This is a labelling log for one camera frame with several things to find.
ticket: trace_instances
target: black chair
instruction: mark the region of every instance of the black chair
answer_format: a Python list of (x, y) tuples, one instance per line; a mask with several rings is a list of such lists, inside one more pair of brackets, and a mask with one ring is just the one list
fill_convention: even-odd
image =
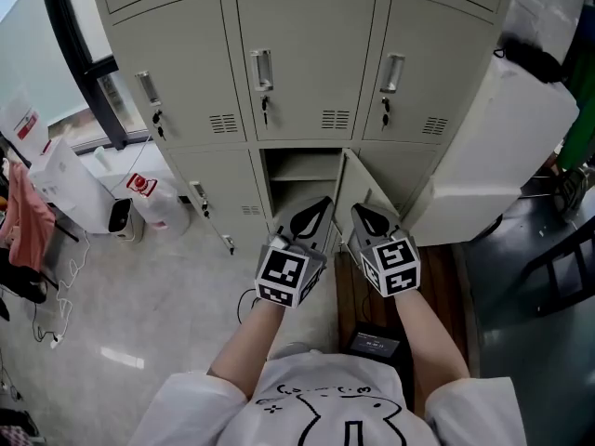
[[(591, 243), (591, 256), (588, 259), (588, 264), (585, 262), (581, 249), (581, 244), (584, 242)], [(569, 295), (562, 295), (553, 263), (571, 255), (575, 256), (581, 286), (578, 291)], [(569, 308), (595, 295), (595, 216), (543, 255), (529, 261), (522, 271), (522, 277), (526, 279), (531, 272), (543, 266), (548, 269), (552, 298), (544, 305), (537, 307), (538, 316), (547, 316), (553, 312)]]

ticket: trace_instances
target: locker shelf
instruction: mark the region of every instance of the locker shelf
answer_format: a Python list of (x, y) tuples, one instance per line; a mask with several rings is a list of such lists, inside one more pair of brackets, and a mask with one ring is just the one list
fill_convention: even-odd
[(291, 203), (325, 195), (332, 197), (335, 185), (332, 180), (271, 182), (274, 215), (278, 216)]
[(339, 150), (267, 150), (269, 180), (274, 182), (337, 180)]

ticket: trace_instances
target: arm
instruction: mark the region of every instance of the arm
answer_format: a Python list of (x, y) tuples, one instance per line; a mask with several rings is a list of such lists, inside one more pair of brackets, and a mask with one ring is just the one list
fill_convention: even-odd
[(396, 295), (395, 304), (424, 398), (442, 385), (469, 378), (463, 356), (421, 293), (413, 290)]
[(251, 398), (284, 313), (283, 306), (258, 302), (219, 352), (207, 374), (233, 383)]

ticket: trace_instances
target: cable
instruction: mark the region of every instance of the cable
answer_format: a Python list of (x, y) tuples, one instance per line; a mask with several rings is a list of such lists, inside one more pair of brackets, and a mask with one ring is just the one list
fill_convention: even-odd
[(33, 308), (35, 309), (35, 311), (33, 313), (33, 321), (31, 322), (31, 329), (33, 330), (33, 338), (35, 339), (35, 341), (39, 342), (41, 344), (44, 341), (44, 339), (46, 338), (46, 335), (52, 334), (52, 336), (54, 337), (54, 340), (56, 342), (58, 342), (58, 338), (56, 337), (56, 333), (54, 331), (43, 332), (39, 325), (37, 326), (37, 332), (35, 331), (35, 319), (37, 319), (37, 304), (35, 304), (34, 302), (33, 302)]
[(22, 400), (22, 395), (19, 393), (19, 391), (15, 387), (15, 384), (12, 382), (12, 378), (10, 378), (10, 375), (8, 374), (8, 370), (6, 368), (4, 368), (4, 359), (2, 357), (2, 349), (0, 348), (0, 384), (2, 384), (2, 388), (4, 388), (4, 386), (5, 386), (4, 374), (7, 374), (7, 379), (10, 382), (10, 398), (13, 401)]
[(370, 321), (368, 319), (368, 316), (365, 315), (365, 308), (364, 308), (364, 304), (365, 304), (365, 299), (368, 300), (368, 310), (370, 309), (370, 295), (372, 294), (372, 285), (370, 283), (368, 283), (368, 294), (366, 297), (364, 297), (364, 299), (362, 300), (362, 315), (364, 315), (364, 319), (366, 322), (372, 323), (372, 321)]
[(250, 291), (254, 291), (254, 292), (256, 292), (256, 289), (255, 289), (254, 287), (253, 287), (253, 288), (251, 288), (251, 289), (246, 289), (246, 290), (245, 290), (245, 291), (242, 293), (242, 295), (240, 295), (240, 300), (238, 301), (238, 307), (237, 307), (237, 309), (235, 310), (235, 315), (237, 316), (237, 318), (238, 318), (238, 322), (240, 323), (240, 325), (242, 325), (242, 320), (240, 319), (240, 306), (242, 305), (242, 299), (244, 299), (244, 296), (245, 296), (246, 294), (248, 294)]
[(134, 168), (134, 166), (137, 164), (137, 162), (139, 161), (140, 155), (142, 154), (142, 151), (145, 150), (145, 146), (147, 145), (147, 142), (149, 142), (149, 139), (151, 138), (151, 135), (149, 135), (147, 137), (147, 139), (142, 143), (142, 147), (140, 148), (140, 152), (139, 155), (137, 155), (137, 158), (134, 159), (134, 162), (132, 163), (132, 165), (130, 165), (130, 168), (128, 169), (128, 171), (126, 172), (126, 175), (124, 175), (120, 181), (118, 183), (116, 183), (110, 190), (110, 194), (113, 195), (113, 191), (118, 188), (118, 186), (124, 181), (126, 180), (126, 177), (128, 177), (130, 175), (130, 172), (132, 172), (132, 169)]
[(66, 297), (60, 297), (60, 287), (62, 285), (64, 285), (64, 287), (66, 289), (70, 289), (73, 286), (74, 280), (76, 279), (76, 276), (78, 276), (79, 271), (85, 267), (86, 254), (89, 252), (89, 249), (91, 249), (91, 243), (89, 242), (89, 239), (86, 237), (86, 231), (83, 231), (83, 233), (85, 235), (86, 249), (85, 249), (85, 253), (83, 254), (83, 262), (82, 262), (81, 266), (77, 266), (74, 259), (71, 259), (69, 261), (69, 268), (71, 270), (71, 276), (73, 276), (73, 278), (71, 279), (71, 281), (68, 284), (66, 282), (64, 282), (63, 280), (58, 281), (58, 291), (56, 292), (56, 300), (58, 301), (58, 304), (59, 304), (59, 314), (62, 317), (62, 319), (66, 321), (66, 323), (64, 324), (64, 330), (62, 331), (61, 334), (56, 334), (54, 331), (43, 332), (41, 327), (37, 326), (37, 332), (36, 332), (35, 331), (35, 317), (37, 316), (37, 305), (35, 304), (35, 313), (33, 315), (32, 328), (33, 328), (33, 338), (37, 342), (40, 342), (40, 343), (43, 342), (43, 340), (44, 340), (44, 338), (46, 338), (47, 334), (52, 334), (54, 337), (54, 340), (56, 342), (59, 342), (61, 340), (61, 338), (63, 338), (66, 335), (66, 329), (68, 329), (68, 320), (70, 319), (71, 312), (73, 311), (73, 302), (70, 301), (69, 299), (67, 299)]

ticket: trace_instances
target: ventilation slot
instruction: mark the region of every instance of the ventilation slot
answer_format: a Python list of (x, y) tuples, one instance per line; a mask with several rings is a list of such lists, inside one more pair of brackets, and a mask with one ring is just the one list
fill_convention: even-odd
[(215, 134), (224, 134), (226, 132), (237, 132), (238, 126), (235, 123), (233, 114), (211, 115), (208, 118)]
[(323, 111), (323, 129), (347, 130), (349, 123), (349, 111)]
[(260, 208), (257, 206), (242, 205), (242, 213), (244, 215), (260, 215)]
[(429, 117), (421, 133), (427, 136), (441, 136), (446, 128), (446, 123), (448, 123), (448, 119)]

